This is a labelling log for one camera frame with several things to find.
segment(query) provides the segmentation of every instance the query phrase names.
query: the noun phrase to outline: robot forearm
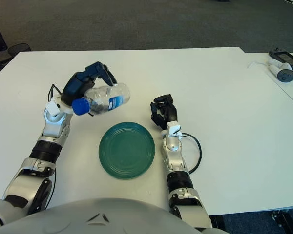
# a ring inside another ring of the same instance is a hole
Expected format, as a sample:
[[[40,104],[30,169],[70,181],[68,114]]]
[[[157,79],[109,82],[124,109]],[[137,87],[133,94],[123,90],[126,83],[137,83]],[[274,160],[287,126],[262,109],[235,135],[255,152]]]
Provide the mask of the robot forearm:
[[[44,112],[45,127],[30,156],[11,180],[0,200],[0,226],[44,210],[56,160],[67,139],[72,114]]]
[[[167,130],[162,131],[162,154],[167,166],[170,212],[195,228],[212,228],[210,218],[193,187],[182,157],[182,144],[178,138],[182,134],[179,130],[178,122],[172,121],[167,123]]]

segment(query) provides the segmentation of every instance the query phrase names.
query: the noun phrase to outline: plastic water bottle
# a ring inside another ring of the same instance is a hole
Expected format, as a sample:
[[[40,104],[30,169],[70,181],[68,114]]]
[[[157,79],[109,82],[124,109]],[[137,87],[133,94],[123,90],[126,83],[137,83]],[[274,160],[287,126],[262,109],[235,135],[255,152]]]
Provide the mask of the plastic water bottle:
[[[86,91],[83,98],[73,101],[73,111],[77,115],[91,113],[98,115],[127,103],[130,91],[124,83],[114,86],[101,86]]]

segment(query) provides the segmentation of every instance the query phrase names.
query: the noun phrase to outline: blue label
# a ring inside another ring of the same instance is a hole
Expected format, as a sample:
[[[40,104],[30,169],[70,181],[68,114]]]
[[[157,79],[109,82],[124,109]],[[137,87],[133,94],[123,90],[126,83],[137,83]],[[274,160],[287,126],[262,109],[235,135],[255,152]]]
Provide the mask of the blue label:
[[[108,110],[113,110],[115,109],[116,107],[119,107],[120,105],[123,104],[123,101],[124,101],[124,97],[122,95],[120,96],[116,96],[116,97],[111,97],[109,99],[109,104],[108,104]]]

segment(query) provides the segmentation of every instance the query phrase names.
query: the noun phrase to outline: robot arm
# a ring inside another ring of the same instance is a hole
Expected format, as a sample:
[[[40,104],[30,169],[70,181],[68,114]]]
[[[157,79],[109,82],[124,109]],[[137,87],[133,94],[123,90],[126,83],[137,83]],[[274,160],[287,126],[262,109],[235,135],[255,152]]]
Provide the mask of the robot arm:
[[[199,230],[212,228],[182,157],[181,127],[177,122],[177,110],[172,103],[170,94],[158,97],[151,103],[151,118],[163,129],[161,149],[166,168],[170,212]]]
[[[57,158],[70,131],[71,104],[94,86],[96,78],[102,78],[110,86],[117,83],[108,68],[96,62],[85,71],[75,73],[63,93],[47,103],[45,127],[0,200],[0,226],[45,210],[52,188],[49,177],[55,172]]]

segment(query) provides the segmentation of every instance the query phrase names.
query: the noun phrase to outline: floor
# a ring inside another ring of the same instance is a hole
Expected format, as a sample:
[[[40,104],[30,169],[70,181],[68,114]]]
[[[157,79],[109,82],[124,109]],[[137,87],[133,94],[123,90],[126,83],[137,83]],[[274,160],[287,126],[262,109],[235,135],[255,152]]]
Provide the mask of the floor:
[[[0,29],[9,46],[25,42],[34,51],[239,46],[245,52],[275,47],[293,52],[293,5],[283,0],[0,0]],[[270,212],[228,214],[224,221],[232,234],[284,233]]]

